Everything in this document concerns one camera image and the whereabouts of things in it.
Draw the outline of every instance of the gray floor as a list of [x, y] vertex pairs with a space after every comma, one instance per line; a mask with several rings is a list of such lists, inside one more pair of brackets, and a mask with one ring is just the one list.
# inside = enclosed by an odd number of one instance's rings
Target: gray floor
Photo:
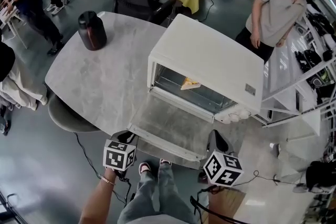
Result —
[[[215, 5], [209, 12], [206, 25], [234, 38], [243, 28], [250, 13], [252, 0], [213, 0]], [[77, 31], [77, 18], [86, 10], [100, 12], [111, 11], [112, 0], [72, 0], [53, 21], [67, 41]], [[192, 17], [205, 18], [210, 0], [201, 0], [199, 12]], [[19, 32], [29, 44], [25, 50], [17, 38], [6, 43], [12, 46], [24, 60], [27, 67], [40, 81], [52, 64], [54, 58], [48, 58], [46, 52], [50, 44], [43, 37], [21, 26]], [[5, 31], [6, 39], [11, 33]], [[47, 107], [40, 106], [36, 112], [22, 108], [14, 110], [12, 129], [8, 137], [0, 136], [0, 191], [11, 198], [28, 223], [76, 223], [89, 194], [98, 180], [87, 163], [82, 149], [72, 133], [58, 128], [50, 119]], [[105, 140], [104, 133], [79, 134], [96, 169], [103, 173], [102, 155]], [[138, 164], [146, 159], [158, 162], [158, 159], [137, 152], [137, 162], [128, 170], [131, 179], [131, 194], [136, 190], [139, 180]], [[185, 202], [190, 205], [190, 195], [204, 185], [197, 183], [198, 171], [173, 166], [175, 181]], [[122, 196], [127, 185], [118, 182], [115, 190]], [[158, 198], [154, 198], [158, 209]], [[116, 223], [123, 204], [115, 197], [109, 215], [109, 223]]]

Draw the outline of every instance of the gray t-shirt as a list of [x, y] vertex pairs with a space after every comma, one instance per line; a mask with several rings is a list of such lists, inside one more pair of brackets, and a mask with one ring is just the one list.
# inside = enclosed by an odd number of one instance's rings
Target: gray t-shirt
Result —
[[[266, 2], [261, 8], [260, 41], [275, 47], [297, 19], [306, 11], [306, 0], [262, 0]], [[252, 14], [248, 17], [246, 28], [252, 33]]]
[[128, 222], [127, 224], [187, 224], [187, 223], [168, 215], [157, 215], [157, 216], [138, 218], [134, 221]]

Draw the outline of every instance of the black object on shelf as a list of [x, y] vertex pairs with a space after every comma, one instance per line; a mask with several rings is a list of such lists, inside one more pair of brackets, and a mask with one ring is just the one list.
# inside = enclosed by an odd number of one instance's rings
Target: black object on shelf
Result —
[[88, 50], [99, 50], [105, 46], [107, 37], [102, 20], [93, 11], [84, 12], [78, 18], [78, 33]]

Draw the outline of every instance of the white pants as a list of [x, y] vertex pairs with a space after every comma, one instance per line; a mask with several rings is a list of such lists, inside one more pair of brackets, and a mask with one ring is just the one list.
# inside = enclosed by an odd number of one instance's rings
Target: white pants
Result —
[[15, 102], [27, 108], [35, 107], [47, 95], [47, 88], [36, 83], [24, 63], [15, 58], [14, 65], [7, 77], [0, 82], [0, 91], [8, 94]]

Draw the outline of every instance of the gray chair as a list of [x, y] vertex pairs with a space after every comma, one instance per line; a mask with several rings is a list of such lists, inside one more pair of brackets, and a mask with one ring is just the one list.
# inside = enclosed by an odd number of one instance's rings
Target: gray chair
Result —
[[97, 127], [73, 111], [55, 94], [49, 97], [48, 111], [53, 122], [65, 131], [75, 133], [100, 131]]

